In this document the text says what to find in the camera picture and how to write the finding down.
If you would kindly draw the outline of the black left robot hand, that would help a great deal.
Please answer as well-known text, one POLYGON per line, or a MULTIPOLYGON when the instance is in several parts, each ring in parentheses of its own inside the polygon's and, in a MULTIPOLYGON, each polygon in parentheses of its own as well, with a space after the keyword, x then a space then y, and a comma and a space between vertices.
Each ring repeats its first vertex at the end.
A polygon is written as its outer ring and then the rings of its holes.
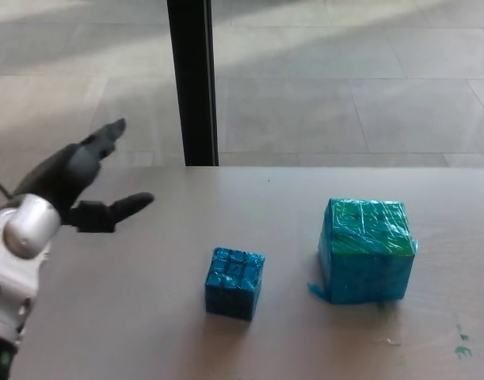
POLYGON ((114 233, 117 223, 150 205, 154 196, 140 192, 111 205, 78 198, 97 178, 101 161, 114 152, 126 126, 124 118, 118 119, 82 141, 66 145, 32 169, 13 196, 31 194, 47 200, 58 211, 61 223, 80 233, 114 233))

